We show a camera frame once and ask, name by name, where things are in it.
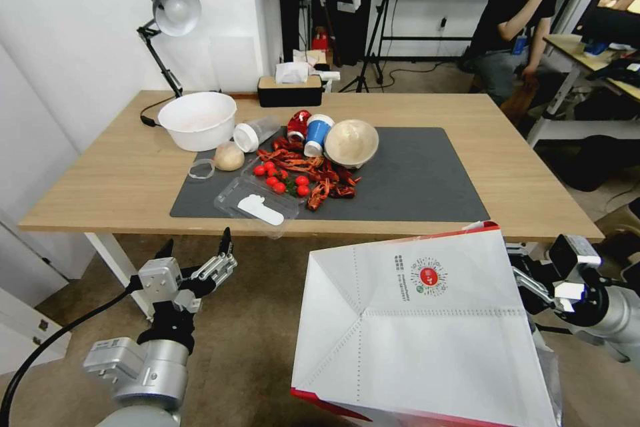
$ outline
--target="wooden table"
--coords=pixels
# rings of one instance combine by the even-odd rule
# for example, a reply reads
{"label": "wooden table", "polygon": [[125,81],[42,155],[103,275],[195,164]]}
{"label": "wooden table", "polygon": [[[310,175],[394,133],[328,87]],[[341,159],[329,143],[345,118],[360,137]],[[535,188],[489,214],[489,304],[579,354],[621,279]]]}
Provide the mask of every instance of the wooden table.
{"label": "wooden table", "polygon": [[[619,54],[613,50],[606,50],[594,57],[584,54],[584,44],[580,42],[578,35],[549,35],[545,38],[554,50],[571,60],[572,68],[563,84],[558,89],[553,101],[545,111],[545,116],[538,119],[531,129],[527,141],[531,147],[542,139],[566,139],[577,140],[591,135],[608,135],[621,139],[640,139],[640,123],[635,120],[587,120],[587,121],[562,121],[553,120],[553,116],[562,106],[567,94],[573,88],[575,82],[583,75],[589,75],[600,70]],[[618,95],[640,101],[640,89],[617,80],[603,79],[601,85],[609,88]]]}
{"label": "wooden table", "polygon": [[[253,222],[244,220],[169,216],[195,154],[180,150],[164,129],[146,127],[138,118],[144,106],[169,94],[140,92],[20,227],[85,232],[123,284],[135,269],[113,233],[219,235],[230,226],[234,236],[258,235]],[[286,123],[298,110],[263,109],[255,99],[238,99],[237,105],[238,122],[269,113]],[[550,243],[561,233],[593,241],[603,238],[486,95],[330,93],[324,95],[320,107],[310,110],[336,121],[360,118],[381,127],[444,128],[508,242]],[[285,235],[366,240],[446,232],[462,226],[453,222],[295,220]],[[139,292],[136,295],[149,315],[153,308]]]}

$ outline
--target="lamp arm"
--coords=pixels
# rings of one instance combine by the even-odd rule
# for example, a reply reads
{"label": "lamp arm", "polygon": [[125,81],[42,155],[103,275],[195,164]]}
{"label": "lamp arm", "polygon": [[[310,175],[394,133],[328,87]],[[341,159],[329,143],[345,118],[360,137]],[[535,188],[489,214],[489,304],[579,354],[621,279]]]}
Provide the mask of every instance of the lamp arm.
{"label": "lamp arm", "polygon": [[178,79],[175,77],[173,72],[171,72],[171,70],[165,67],[165,64],[162,63],[162,60],[160,60],[160,57],[158,56],[155,49],[153,48],[153,45],[151,44],[151,39],[160,33],[160,30],[154,30],[152,28],[149,28],[153,24],[153,22],[154,20],[150,20],[146,24],[144,24],[142,27],[138,28],[137,30],[138,35],[140,35],[140,38],[144,40],[145,45],[149,49],[149,52],[151,52],[151,56],[153,56],[153,59],[158,64],[158,67],[160,67],[160,72],[162,72],[162,76],[165,78],[165,80],[171,87],[171,90],[173,90],[175,96],[182,97],[182,85],[180,84]]}

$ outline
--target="concrete floor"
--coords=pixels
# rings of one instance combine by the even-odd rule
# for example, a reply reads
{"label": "concrete floor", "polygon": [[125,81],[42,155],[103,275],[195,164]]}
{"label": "concrete floor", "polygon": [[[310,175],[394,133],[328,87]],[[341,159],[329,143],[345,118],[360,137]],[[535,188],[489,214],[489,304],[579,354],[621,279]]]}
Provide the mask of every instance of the concrete floor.
{"label": "concrete floor", "polygon": [[[432,64],[389,62],[394,68],[428,69]],[[359,72],[344,67],[343,85]],[[369,85],[375,80],[372,71]],[[397,72],[389,91],[466,92],[471,76],[454,65],[431,73]],[[569,189],[596,220],[639,195],[637,190],[611,202],[635,185],[638,170],[623,172],[596,192]],[[119,236],[133,263],[141,266],[167,236]],[[205,261],[217,249],[215,238],[174,237],[181,266]],[[332,414],[289,395],[291,367],[309,250],[346,244],[340,239],[285,239],[277,248],[263,238],[235,238],[236,273],[207,298],[196,317],[195,350],[189,359],[189,386],[184,426],[325,427],[345,423]],[[74,281],[38,309],[66,324],[111,299],[121,287],[99,258],[81,280]],[[538,322],[559,325],[552,314]],[[109,391],[82,371],[84,357],[96,340],[137,335],[147,327],[131,298],[77,328],[64,360],[34,367],[15,397],[12,425],[94,426],[114,409]],[[640,423],[640,374],[618,364],[601,349],[571,336],[544,333],[559,356],[566,427],[631,427]],[[0,377],[4,390],[10,376]]]}

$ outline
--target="lamp shade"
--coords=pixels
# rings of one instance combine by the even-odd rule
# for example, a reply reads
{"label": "lamp shade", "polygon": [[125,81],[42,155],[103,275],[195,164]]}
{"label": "lamp shade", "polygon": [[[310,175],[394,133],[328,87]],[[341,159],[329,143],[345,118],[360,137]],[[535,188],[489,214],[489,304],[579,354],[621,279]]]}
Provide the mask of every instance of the lamp shade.
{"label": "lamp shade", "polygon": [[200,0],[151,0],[153,19],[163,33],[172,37],[188,34],[198,23]]}

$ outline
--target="white bottle cap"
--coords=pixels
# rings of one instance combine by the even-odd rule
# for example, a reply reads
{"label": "white bottle cap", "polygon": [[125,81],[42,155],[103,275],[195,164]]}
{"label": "white bottle cap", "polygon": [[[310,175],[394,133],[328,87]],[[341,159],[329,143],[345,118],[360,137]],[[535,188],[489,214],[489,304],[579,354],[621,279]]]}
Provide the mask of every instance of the white bottle cap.
{"label": "white bottle cap", "polygon": [[244,153],[258,150],[258,135],[250,125],[238,123],[233,130],[233,141]]}
{"label": "white bottle cap", "polygon": [[320,157],[322,155],[322,145],[316,141],[310,140],[305,145],[305,155],[307,157]]}

